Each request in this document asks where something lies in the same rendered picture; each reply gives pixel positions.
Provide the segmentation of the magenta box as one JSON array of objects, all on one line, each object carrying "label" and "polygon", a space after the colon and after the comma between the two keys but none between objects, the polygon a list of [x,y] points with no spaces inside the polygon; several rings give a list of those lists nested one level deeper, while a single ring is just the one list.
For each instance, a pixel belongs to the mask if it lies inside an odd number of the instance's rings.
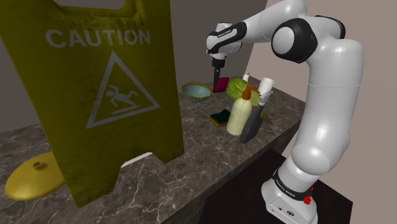
[{"label": "magenta box", "polygon": [[217,85],[213,87],[214,93],[225,92],[228,86],[229,77],[221,77],[218,79]]}]

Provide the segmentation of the green cabbage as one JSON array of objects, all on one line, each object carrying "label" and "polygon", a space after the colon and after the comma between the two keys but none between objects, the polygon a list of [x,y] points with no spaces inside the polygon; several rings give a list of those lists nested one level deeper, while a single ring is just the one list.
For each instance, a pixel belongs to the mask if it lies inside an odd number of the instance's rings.
[{"label": "green cabbage", "polygon": [[[245,91],[246,87],[249,85],[248,82],[243,80],[242,78],[234,78],[228,82],[228,86],[226,88],[226,94],[231,100],[235,101],[241,98],[243,91]],[[251,104],[256,107],[260,100],[260,95],[256,91],[251,91],[250,101]]]}]

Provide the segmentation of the blue bowl with patterned rim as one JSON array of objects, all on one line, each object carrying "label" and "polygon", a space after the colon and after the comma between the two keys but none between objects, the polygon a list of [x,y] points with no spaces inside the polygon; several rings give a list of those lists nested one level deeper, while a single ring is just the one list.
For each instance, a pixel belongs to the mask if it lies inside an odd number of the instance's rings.
[{"label": "blue bowl with patterned rim", "polygon": [[189,81],[181,85],[181,93],[192,102],[204,102],[212,96],[212,89],[205,83]]}]

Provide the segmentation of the yellow green sponge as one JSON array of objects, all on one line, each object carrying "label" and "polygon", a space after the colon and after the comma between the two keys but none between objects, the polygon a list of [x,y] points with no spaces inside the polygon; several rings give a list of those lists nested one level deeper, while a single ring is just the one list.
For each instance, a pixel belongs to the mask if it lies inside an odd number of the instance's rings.
[{"label": "yellow green sponge", "polygon": [[227,125],[229,117],[230,117],[229,110],[224,109],[219,113],[212,114],[209,117],[209,121],[213,123],[216,127],[221,127]]}]

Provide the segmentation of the cream pump bottle brown top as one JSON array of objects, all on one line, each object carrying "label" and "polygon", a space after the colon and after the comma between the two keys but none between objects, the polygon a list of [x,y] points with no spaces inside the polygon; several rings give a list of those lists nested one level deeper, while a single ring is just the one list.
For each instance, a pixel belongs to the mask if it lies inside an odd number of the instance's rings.
[{"label": "cream pump bottle brown top", "polygon": [[248,85],[243,91],[242,96],[235,100],[232,106],[226,130],[234,136],[241,135],[247,119],[253,110],[253,105],[250,101],[252,91],[260,93],[251,85]]}]

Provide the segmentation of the yellow caution floor sign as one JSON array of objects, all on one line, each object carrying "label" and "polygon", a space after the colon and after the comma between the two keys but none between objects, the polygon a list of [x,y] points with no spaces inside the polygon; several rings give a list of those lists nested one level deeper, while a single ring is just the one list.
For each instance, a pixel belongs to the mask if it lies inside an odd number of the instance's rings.
[{"label": "yellow caution floor sign", "polygon": [[111,192],[128,160],[184,153],[170,0],[0,0],[0,38],[76,206]]}]

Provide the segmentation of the white flat object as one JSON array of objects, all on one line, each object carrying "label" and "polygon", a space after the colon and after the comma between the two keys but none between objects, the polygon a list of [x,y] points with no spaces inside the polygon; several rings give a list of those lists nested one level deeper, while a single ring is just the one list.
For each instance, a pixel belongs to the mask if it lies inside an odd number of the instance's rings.
[{"label": "white flat object", "polygon": [[123,165],[121,166],[121,168],[124,168],[124,167],[126,167],[128,165],[131,165],[131,164],[133,164],[133,163],[135,163],[135,162],[137,162],[137,161],[139,161],[139,160],[141,160],[143,158],[146,158],[146,157],[148,157],[150,155],[152,155],[152,152],[147,152],[147,153],[144,153],[142,155],[139,155],[138,157],[130,159],[130,160],[124,162]]}]

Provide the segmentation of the dark robot stand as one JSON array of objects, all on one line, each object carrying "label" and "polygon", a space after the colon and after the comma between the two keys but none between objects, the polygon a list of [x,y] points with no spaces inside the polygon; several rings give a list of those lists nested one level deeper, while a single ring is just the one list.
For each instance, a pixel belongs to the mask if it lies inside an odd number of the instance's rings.
[{"label": "dark robot stand", "polygon": [[[285,224],[301,216],[280,199],[265,207],[262,184],[269,180],[285,157],[267,150],[236,177],[207,198],[199,224]],[[314,184],[310,205],[317,206],[317,224],[350,224],[353,202],[322,181]]]}]

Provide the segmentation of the yellow round lid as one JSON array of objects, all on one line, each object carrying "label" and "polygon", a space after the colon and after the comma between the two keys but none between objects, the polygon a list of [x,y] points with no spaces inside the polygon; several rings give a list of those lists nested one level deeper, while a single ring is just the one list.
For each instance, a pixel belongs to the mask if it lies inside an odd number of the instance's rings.
[{"label": "yellow round lid", "polygon": [[45,197],[65,185],[52,152],[32,157],[16,168],[7,179],[5,194],[19,201]]}]

